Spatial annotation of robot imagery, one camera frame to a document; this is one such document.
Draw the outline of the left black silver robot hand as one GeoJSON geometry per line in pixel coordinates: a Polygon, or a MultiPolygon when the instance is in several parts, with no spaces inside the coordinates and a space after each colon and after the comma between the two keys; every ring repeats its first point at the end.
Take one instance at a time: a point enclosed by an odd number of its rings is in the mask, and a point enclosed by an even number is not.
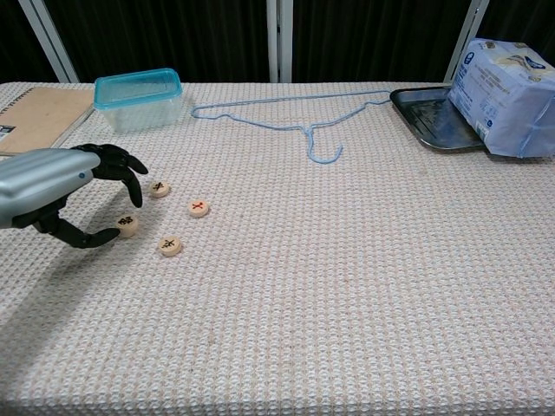
{"type": "Polygon", "coordinates": [[[92,179],[123,183],[134,206],[143,197],[137,174],[147,167],[125,149],[112,144],[83,144],[71,148],[43,148],[20,153],[1,162],[1,227],[35,227],[78,249],[100,247],[121,232],[107,228],[93,234],[81,231],[59,216],[70,194],[92,179]]]}

